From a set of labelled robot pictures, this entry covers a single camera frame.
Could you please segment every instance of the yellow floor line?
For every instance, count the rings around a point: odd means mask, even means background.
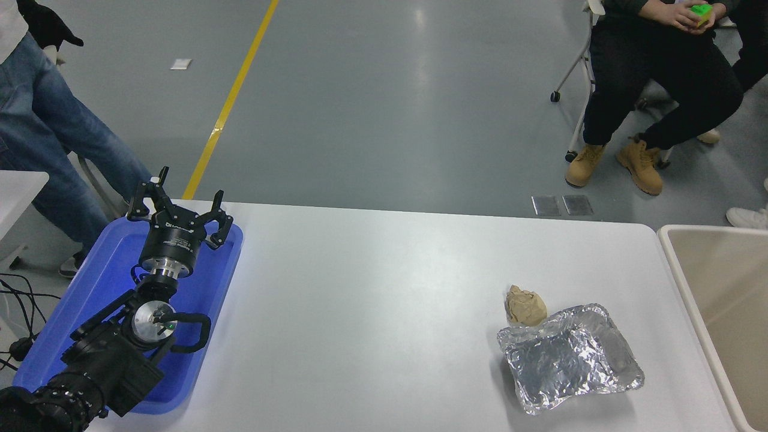
[[[221,108],[219,118],[216,120],[214,129],[210,133],[208,142],[205,144],[203,154],[200,155],[200,159],[197,161],[197,166],[195,166],[195,169],[192,172],[192,177],[190,177],[187,188],[184,189],[184,195],[181,196],[182,199],[190,200],[194,198],[195,191],[197,191],[197,186],[200,185],[200,180],[203,178],[205,168],[208,166],[210,156],[214,153],[216,143],[219,141],[222,130],[224,130],[224,125],[227,123],[227,118],[230,116],[232,106],[235,104],[238,93],[240,93],[240,88],[243,86],[243,81],[245,80],[246,75],[248,75],[248,70],[250,69],[251,63],[253,63],[253,58],[256,57],[256,51],[259,50],[261,39],[264,37],[266,28],[269,27],[270,21],[272,21],[272,15],[274,15],[275,8],[279,2],[280,0],[272,0],[270,7],[266,10],[264,20],[262,20],[261,26],[259,26],[259,31],[256,33],[256,37],[253,38],[253,43],[250,44],[248,54],[245,56],[245,60],[243,60],[243,65],[240,66],[240,72],[237,73],[237,78],[235,78],[235,82],[232,84],[230,94],[227,96],[227,100],[224,102],[224,106]]]

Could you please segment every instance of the sleeve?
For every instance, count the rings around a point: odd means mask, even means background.
[[[725,6],[725,9],[727,11],[727,14],[730,15],[731,12],[737,7],[739,7],[740,0],[716,0],[713,3],[720,3],[723,6]]]

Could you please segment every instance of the gray floor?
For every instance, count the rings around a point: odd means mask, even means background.
[[[179,198],[269,2],[45,4],[85,40],[62,49],[73,92],[151,171],[170,165]],[[661,196],[613,159],[652,122],[638,112],[591,183],[567,186],[582,77],[559,104],[549,94],[586,31],[571,0],[282,0],[195,198],[224,189],[226,201],[536,217],[532,195],[583,194],[594,215],[577,218],[653,229],[724,225],[729,207],[766,204],[767,80],[720,127],[721,143],[675,148]],[[734,30],[717,43],[737,58]],[[170,71],[175,58],[190,69]],[[76,245],[34,211],[0,253],[20,242],[30,249],[19,271],[63,292],[55,269]]]

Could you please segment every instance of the metal floor plate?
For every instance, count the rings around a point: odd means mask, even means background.
[[[560,208],[558,208],[558,201],[554,196],[546,195],[540,197],[531,197],[533,201],[533,209],[538,216],[560,216]]]
[[[589,216],[594,213],[587,195],[563,195],[563,204],[570,216]]]

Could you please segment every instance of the hand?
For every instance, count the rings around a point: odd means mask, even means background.
[[[50,8],[37,4],[35,0],[17,0],[17,3],[18,10],[29,25],[29,33],[40,48],[53,45],[58,50],[64,41],[83,46],[83,40],[73,35],[69,27]]]
[[[704,0],[686,0],[674,5],[668,5],[659,0],[649,0],[641,9],[640,15],[690,33],[696,30],[700,20],[700,16],[691,11],[690,7],[706,4]]]
[[[704,32],[712,28],[715,23],[725,16],[727,10],[723,3],[715,3],[712,5],[712,13],[710,14],[710,20],[702,24],[699,28],[695,28],[690,31],[692,35],[702,35]]]

